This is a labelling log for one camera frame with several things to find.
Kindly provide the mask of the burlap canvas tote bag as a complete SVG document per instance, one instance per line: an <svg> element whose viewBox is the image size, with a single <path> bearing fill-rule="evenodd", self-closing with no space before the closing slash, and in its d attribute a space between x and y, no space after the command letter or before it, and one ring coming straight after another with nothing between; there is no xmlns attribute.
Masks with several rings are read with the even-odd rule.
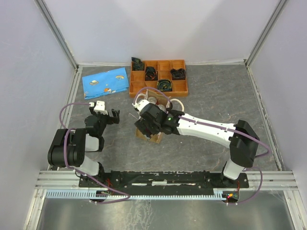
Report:
<svg viewBox="0 0 307 230"><path fill-rule="evenodd" d="M183 103L177 99L177 98L171 98L169 96L166 96L164 92L159 91L158 89L155 89L153 87L144 87L142 88L135 96L133 103L139 102L142 99L148 100L149 97L155 97L157 99L157 104L163 104L166 109L166 118L163 120L165 122L167 120L168 114L171 114L171 117L174 117L178 112L184 112L185 107ZM178 103L180 105L179 111L173 109L174 103ZM137 128L136 128L136 136L139 138L142 138L144 140L148 140L153 143L160 143L163 132L161 131L157 135L153 135L150 139L147 139Z"/></svg>

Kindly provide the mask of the purple soda can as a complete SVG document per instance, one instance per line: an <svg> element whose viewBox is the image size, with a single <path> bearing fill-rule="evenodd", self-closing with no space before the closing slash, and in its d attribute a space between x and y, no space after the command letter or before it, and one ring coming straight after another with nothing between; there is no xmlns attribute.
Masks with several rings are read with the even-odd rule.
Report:
<svg viewBox="0 0 307 230"><path fill-rule="evenodd" d="M158 104L157 105L162 111L164 111L165 113L167 112L166 107L163 104Z"/></svg>

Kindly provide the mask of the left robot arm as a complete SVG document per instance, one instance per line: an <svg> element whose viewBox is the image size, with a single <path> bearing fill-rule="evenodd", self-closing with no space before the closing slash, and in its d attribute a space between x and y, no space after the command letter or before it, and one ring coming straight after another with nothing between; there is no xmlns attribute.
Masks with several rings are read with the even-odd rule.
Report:
<svg viewBox="0 0 307 230"><path fill-rule="evenodd" d="M96 187L101 187L106 182L104 168L101 163L91 160L85 153L103 150L103 132L106 126L119 123L120 111L112 109L112 115L109 115L106 110L96 111L90 108L90 112L91 115L84 120L85 127L71 131L66 143L64 139L68 129L56 131L47 160L51 166L65 168L68 165L80 173L90 175L90 182Z"/></svg>

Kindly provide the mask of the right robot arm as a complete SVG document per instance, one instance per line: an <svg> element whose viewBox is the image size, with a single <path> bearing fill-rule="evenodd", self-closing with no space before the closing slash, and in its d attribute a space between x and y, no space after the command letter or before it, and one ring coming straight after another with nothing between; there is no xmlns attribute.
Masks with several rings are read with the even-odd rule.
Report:
<svg viewBox="0 0 307 230"><path fill-rule="evenodd" d="M164 111L147 100L134 103L133 107L140 116L135 126L147 138L159 133L192 136L229 148L230 159L220 175L220 182L225 187L232 187L241 172L253 166L260 139L244 120L236 124L217 123L182 111Z"/></svg>

